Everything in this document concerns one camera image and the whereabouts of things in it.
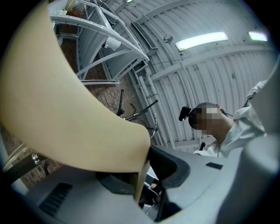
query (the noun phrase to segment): light fixture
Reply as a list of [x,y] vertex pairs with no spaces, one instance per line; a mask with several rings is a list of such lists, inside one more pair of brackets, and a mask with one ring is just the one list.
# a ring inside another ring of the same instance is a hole
[[259,41],[267,41],[267,37],[263,33],[257,33],[257,32],[249,32],[249,36],[252,40],[259,40]]
[[198,46],[201,44],[207,44],[216,41],[228,40],[227,35],[224,32],[214,32],[190,37],[179,42],[176,42],[176,47],[179,51],[186,50],[188,48]]

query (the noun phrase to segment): corrugated metal wall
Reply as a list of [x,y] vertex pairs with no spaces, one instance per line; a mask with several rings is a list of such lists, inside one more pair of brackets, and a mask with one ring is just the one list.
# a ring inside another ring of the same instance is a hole
[[[107,3],[116,10],[123,1],[108,0]],[[187,122],[178,121],[182,106],[213,102],[234,113],[245,103],[249,90],[268,78],[276,61],[277,53],[270,41],[250,39],[249,31],[266,30],[237,1],[134,0],[118,16],[128,25],[139,22],[154,39],[158,51],[150,57],[152,78],[180,63],[179,60],[185,64],[185,70],[180,68],[154,80],[175,142],[199,137]],[[224,31],[229,40],[200,45],[181,53],[175,46],[177,41],[218,31]],[[170,44],[163,41],[166,35],[174,38]],[[148,51],[145,42],[139,41]]]

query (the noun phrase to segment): white shirt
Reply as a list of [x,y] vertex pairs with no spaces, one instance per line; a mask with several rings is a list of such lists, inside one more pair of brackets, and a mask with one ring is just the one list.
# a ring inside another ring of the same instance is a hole
[[[258,92],[265,84],[265,81],[259,82],[250,93]],[[195,154],[215,157],[228,157],[233,149],[244,148],[252,139],[264,136],[265,130],[259,120],[254,108],[250,105],[239,109],[233,117],[234,125],[227,133],[223,143],[219,146],[215,141],[206,150],[195,151]]]

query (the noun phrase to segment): fluorescent light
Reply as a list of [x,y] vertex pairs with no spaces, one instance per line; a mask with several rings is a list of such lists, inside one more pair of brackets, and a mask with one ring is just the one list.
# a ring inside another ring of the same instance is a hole
[[215,32],[215,33],[206,33],[195,37],[190,37],[185,40],[176,42],[175,44],[179,49],[179,51],[183,51],[188,48],[198,46],[201,44],[207,44],[207,43],[222,41],[222,40],[228,40],[226,34],[224,32]]
[[267,37],[263,33],[249,32],[252,40],[267,41]]

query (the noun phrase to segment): beige plastic object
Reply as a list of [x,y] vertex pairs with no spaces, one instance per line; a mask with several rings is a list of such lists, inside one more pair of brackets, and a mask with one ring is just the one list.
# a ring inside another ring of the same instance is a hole
[[37,152],[87,170],[139,172],[150,147],[144,126],[117,117],[78,80],[47,3],[22,23],[2,61],[0,121]]

